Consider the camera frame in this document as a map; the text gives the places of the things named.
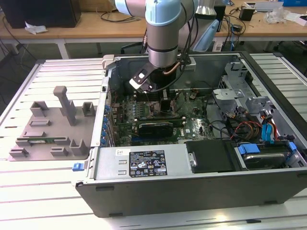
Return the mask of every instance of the desk leg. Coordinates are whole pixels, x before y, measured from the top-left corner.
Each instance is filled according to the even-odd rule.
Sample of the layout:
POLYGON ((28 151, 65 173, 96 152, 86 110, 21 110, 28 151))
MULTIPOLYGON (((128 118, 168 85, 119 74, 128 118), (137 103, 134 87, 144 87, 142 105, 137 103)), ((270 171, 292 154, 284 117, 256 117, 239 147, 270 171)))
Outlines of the desk leg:
POLYGON ((14 55, 19 54, 19 51, 18 51, 18 49, 17 49, 17 45, 16 45, 16 44, 7 44, 6 47, 7 47, 14 55))
POLYGON ((270 50, 270 47, 271 47, 272 43, 273 43, 272 41, 266 42, 263 51, 264 52, 268 52, 270 50))
POLYGON ((102 54, 100 42, 96 43, 98 54, 102 54))
POLYGON ((59 51, 61 53, 62 59, 70 59, 70 55, 67 52, 66 44, 63 40, 57 42, 57 45, 59 47, 59 51))
POLYGON ((221 41, 215 41, 213 45, 213 52, 221 52, 222 51, 223 42, 221 41))

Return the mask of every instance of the green circuit board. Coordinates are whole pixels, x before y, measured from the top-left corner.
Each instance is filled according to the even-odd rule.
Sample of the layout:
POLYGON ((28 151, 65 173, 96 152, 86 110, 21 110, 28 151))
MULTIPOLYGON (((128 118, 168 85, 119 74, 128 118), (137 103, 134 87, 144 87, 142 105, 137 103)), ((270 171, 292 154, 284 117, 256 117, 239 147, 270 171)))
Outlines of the green circuit board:
POLYGON ((171 109, 161 113, 159 102, 138 102, 133 96, 116 101, 114 125, 116 146, 181 144, 187 140, 214 139, 213 132, 203 116, 206 96, 190 100, 191 92, 182 93, 171 101, 171 109), (166 138, 141 138, 137 127, 146 123, 172 123, 173 135, 166 138))

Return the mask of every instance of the warning label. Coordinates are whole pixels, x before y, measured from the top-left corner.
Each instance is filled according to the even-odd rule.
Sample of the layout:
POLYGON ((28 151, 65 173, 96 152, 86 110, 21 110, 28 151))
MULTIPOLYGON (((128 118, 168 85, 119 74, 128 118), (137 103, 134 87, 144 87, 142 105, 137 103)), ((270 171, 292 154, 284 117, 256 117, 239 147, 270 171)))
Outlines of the warning label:
POLYGON ((131 177, 167 175, 164 150, 130 152, 129 156, 131 177))

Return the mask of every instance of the gray 3d-printed part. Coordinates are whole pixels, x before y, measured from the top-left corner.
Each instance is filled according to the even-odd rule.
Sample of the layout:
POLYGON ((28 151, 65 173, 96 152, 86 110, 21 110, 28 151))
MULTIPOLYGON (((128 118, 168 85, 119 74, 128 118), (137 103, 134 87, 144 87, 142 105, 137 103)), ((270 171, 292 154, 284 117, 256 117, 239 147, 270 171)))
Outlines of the gray 3d-printed part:
POLYGON ((24 148, 13 148, 11 149, 11 151, 9 152, 9 154, 12 157, 27 157, 27 155, 29 155, 29 153, 27 152, 27 150, 25 150, 24 148))
MULTIPOLYGON (((72 110, 74 111, 73 115, 75 116, 77 111, 76 111, 75 104, 73 103, 73 100, 69 100, 69 105, 71 106, 72 110)), ((60 108, 60 111, 61 111, 63 116, 66 116, 66 113, 63 110, 63 108, 60 108)))
POLYGON ((42 102, 33 102, 30 107, 30 110, 35 117, 45 116, 44 110, 48 110, 48 107, 44 101, 42 102))
POLYGON ((95 116, 95 109, 92 102, 84 102, 82 105, 84 116, 95 116))
POLYGON ((68 155, 68 152, 65 149, 65 147, 52 147, 50 153, 54 157, 67 156, 68 155))
POLYGON ((46 136, 44 131, 39 131, 39 132, 27 132, 25 131, 23 134, 23 137, 27 137, 27 138, 41 138, 46 136))
POLYGON ((67 118, 62 115, 59 108, 49 108, 44 111, 46 117, 51 121, 50 126, 30 126, 31 121, 42 120, 41 117, 32 116, 24 128, 22 135, 17 138, 15 148, 25 148, 29 153, 27 157, 12 157, 10 161, 59 161, 59 160, 85 160, 89 154, 91 145, 94 116, 84 117, 81 107, 76 107, 76 125, 70 126, 67 118), (23 137, 24 132, 45 132, 44 137, 23 137), (88 147, 85 155, 74 155, 70 149, 71 140, 77 144, 83 139, 85 146, 88 147), (65 147, 68 155, 53 156, 50 153, 52 147, 65 147))
POLYGON ((19 147, 24 147, 24 146, 31 146, 31 143, 28 141, 28 140, 19 140, 17 138, 16 140, 16 144, 19 146, 19 147))
POLYGON ((74 115, 75 112, 74 109, 70 106, 70 102, 67 99, 66 92, 66 86, 56 86, 54 88, 53 94, 58 97, 70 126, 74 126, 76 124, 76 118, 74 115))
POLYGON ((54 142, 56 143, 56 145, 70 145, 71 140, 69 139, 69 137, 63 137, 59 139, 54 139, 54 142))
POLYGON ((75 156, 82 156, 82 155, 88 154, 88 148, 85 145, 83 139, 81 139, 79 145, 77 145, 75 140, 72 139, 69 147, 75 156))
POLYGON ((30 121, 29 124, 31 127, 44 127, 44 126, 50 126, 49 120, 36 120, 36 121, 30 121))

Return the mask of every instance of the computer case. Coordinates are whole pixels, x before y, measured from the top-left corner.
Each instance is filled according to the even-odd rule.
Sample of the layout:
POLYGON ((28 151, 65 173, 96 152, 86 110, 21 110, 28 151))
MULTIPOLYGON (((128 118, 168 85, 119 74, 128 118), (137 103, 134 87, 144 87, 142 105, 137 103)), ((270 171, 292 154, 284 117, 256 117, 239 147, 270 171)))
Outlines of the computer case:
POLYGON ((25 23, 46 27, 75 27, 81 16, 79 0, 0 0, 12 28, 25 23))
POLYGON ((223 3, 222 0, 216 0, 215 1, 214 10, 216 12, 216 19, 219 21, 219 26, 217 27, 217 32, 220 32, 220 30, 221 30, 223 17, 224 17, 224 14, 225 14, 225 9, 226 9, 226 6, 225 6, 225 4, 223 3))

